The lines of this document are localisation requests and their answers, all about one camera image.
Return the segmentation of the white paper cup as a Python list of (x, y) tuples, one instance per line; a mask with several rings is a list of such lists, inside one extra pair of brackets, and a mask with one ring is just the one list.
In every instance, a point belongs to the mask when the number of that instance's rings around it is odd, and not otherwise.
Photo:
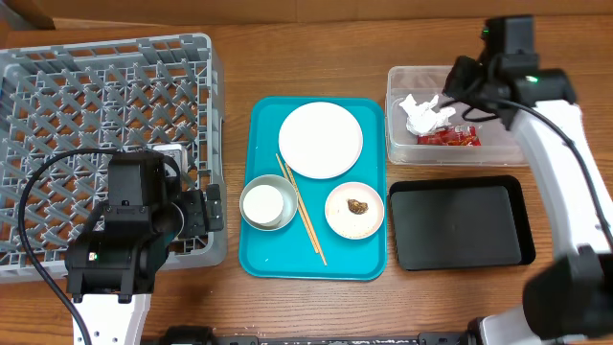
[(265, 184), (257, 185), (243, 196), (242, 210), (251, 222), (262, 227), (270, 227), (280, 222), (284, 199), (277, 188)]

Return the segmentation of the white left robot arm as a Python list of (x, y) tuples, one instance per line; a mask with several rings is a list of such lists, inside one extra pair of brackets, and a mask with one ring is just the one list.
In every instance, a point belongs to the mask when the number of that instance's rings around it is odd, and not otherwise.
[(221, 187), (183, 190), (179, 166), (159, 151), (118, 152), (107, 177), (107, 199), (65, 260), (77, 344), (139, 343), (171, 242), (223, 228)]

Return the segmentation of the small pink bowl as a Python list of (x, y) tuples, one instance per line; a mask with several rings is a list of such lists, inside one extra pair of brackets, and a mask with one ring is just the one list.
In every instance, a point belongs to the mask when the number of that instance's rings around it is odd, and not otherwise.
[[(348, 209), (348, 199), (367, 202), (369, 210), (363, 215), (353, 214)], [(346, 182), (335, 187), (328, 195), (325, 218), (337, 235), (349, 240), (364, 240), (373, 235), (383, 224), (384, 202), (377, 191), (369, 185)]]

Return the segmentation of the red snack wrapper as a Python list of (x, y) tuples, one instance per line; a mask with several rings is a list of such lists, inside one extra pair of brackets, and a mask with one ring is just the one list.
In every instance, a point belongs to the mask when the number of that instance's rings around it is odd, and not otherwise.
[(419, 135), (419, 145), (478, 147), (481, 141), (475, 126), (449, 126)]

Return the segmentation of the brown food scrap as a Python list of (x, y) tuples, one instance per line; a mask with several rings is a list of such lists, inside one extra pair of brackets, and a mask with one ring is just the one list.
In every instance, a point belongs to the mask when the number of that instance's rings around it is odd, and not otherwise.
[(363, 215), (369, 210), (367, 202), (361, 202), (357, 199), (348, 199), (347, 203), (349, 211), (356, 215)]

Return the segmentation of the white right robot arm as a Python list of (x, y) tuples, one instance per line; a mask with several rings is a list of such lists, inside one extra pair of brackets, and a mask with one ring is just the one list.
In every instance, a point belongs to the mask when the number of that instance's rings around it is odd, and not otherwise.
[(612, 198), (560, 69), (456, 59), (444, 95), (494, 115), (521, 148), (552, 229), (554, 261), (519, 306), (479, 320), (482, 344), (553, 344), (612, 333)]

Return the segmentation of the grey round bowl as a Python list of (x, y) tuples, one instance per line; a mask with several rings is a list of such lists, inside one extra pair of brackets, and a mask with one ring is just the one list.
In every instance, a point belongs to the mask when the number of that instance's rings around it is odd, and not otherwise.
[[(284, 210), (283, 210), (283, 215), (281, 217), (281, 220), (278, 224), (270, 226), (270, 227), (262, 227), (262, 226), (259, 226), (251, 222), (250, 220), (246, 218), (242, 210), (242, 200), (243, 200), (243, 196), (245, 195), (245, 193), (251, 188), (257, 185), (263, 185), (263, 184), (270, 185), (270, 186), (277, 188), (281, 192), (283, 199), (284, 199)], [(275, 175), (275, 174), (261, 175), (259, 177), (254, 178), (250, 182), (248, 182), (243, 188), (243, 191), (239, 199), (239, 209), (240, 209), (243, 219), (252, 227), (260, 231), (265, 231), (265, 232), (277, 231), (277, 230), (282, 229), (286, 225), (288, 225), (294, 218), (297, 212), (297, 208), (298, 208), (298, 197), (297, 197), (296, 191), (294, 190), (294, 187), (290, 184), (290, 182), (287, 179), (285, 179), (282, 176)]]

